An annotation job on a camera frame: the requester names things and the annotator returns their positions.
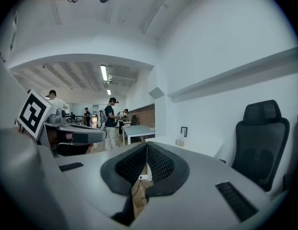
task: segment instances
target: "ceiling light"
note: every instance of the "ceiling light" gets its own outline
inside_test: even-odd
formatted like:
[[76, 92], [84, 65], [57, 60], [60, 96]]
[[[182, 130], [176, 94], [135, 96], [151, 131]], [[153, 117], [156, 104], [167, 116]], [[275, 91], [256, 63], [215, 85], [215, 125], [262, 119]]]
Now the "ceiling light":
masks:
[[103, 75], [103, 80], [107, 81], [107, 73], [106, 73], [106, 66], [101, 65], [101, 71], [102, 71], [102, 75]]

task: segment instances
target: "ceiling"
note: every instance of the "ceiling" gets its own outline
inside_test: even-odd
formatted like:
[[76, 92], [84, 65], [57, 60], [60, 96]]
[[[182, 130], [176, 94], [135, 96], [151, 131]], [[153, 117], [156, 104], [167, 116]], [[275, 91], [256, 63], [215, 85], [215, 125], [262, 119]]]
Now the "ceiling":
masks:
[[122, 96], [137, 81], [137, 68], [119, 65], [107, 65], [106, 68], [113, 81], [103, 81], [100, 65], [94, 66], [91, 62], [54, 62], [14, 71], [14, 76], [25, 89], [57, 87], [96, 92], [110, 89], [112, 94]]
[[[178, 15], [194, 0], [26, 0], [18, 7], [19, 24], [16, 40], [26, 41], [34, 30], [55, 25], [105, 23], [128, 27], [158, 40]], [[55, 62], [14, 72], [16, 79], [26, 89], [69, 87], [99, 91], [111, 89], [114, 94], [126, 95], [137, 80], [139, 69], [128, 66], [108, 66], [108, 73], [115, 76], [112, 83], [103, 84], [100, 65], [90, 62]]]

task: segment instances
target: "khaki pants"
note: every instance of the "khaki pants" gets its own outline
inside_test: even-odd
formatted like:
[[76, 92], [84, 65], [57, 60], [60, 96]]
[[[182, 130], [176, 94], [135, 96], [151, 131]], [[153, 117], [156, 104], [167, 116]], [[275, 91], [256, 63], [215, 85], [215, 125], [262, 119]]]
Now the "khaki pants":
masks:
[[105, 130], [107, 132], [107, 137], [105, 139], [105, 150], [117, 148], [116, 128], [105, 127]]

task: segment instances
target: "wooden floor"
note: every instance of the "wooden floor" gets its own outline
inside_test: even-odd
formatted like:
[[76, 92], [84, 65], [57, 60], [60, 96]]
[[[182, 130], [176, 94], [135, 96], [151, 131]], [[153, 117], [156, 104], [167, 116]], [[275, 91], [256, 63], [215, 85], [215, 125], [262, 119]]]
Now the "wooden floor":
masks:
[[[123, 147], [123, 140], [122, 135], [119, 135], [119, 128], [117, 129], [117, 145], [118, 147]], [[131, 139], [131, 143], [139, 142], [137, 139]], [[89, 148], [87, 151], [87, 154], [89, 153], [96, 153], [96, 152], [102, 152], [105, 151], [105, 141], [95, 143], [93, 147]], [[143, 172], [141, 174], [148, 174], [147, 172], [147, 165], [143, 169]], [[153, 185], [153, 182], [149, 182], [147, 180], [141, 180], [139, 183], [139, 180], [135, 183], [135, 185], [132, 188], [132, 195], [133, 195], [133, 208], [134, 208], [134, 214], [135, 218], [139, 216], [139, 214], [144, 210], [145, 206], [147, 205], [147, 201], [145, 199], [145, 190], [146, 188]]]

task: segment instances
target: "cable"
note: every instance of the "cable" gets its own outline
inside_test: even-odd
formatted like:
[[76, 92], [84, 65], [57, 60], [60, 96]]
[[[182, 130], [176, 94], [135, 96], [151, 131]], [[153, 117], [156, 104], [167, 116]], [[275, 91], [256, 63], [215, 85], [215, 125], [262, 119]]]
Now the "cable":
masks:
[[131, 197], [134, 197], [134, 195], [138, 192], [138, 189], [139, 189], [139, 184], [140, 184], [140, 181], [141, 181], [141, 176], [139, 177], [140, 178], [140, 180], [139, 180], [139, 183], [138, 183], [138, 187], [137, 187], [137, 190], [136, 190], [136, 192], [131, 196]]

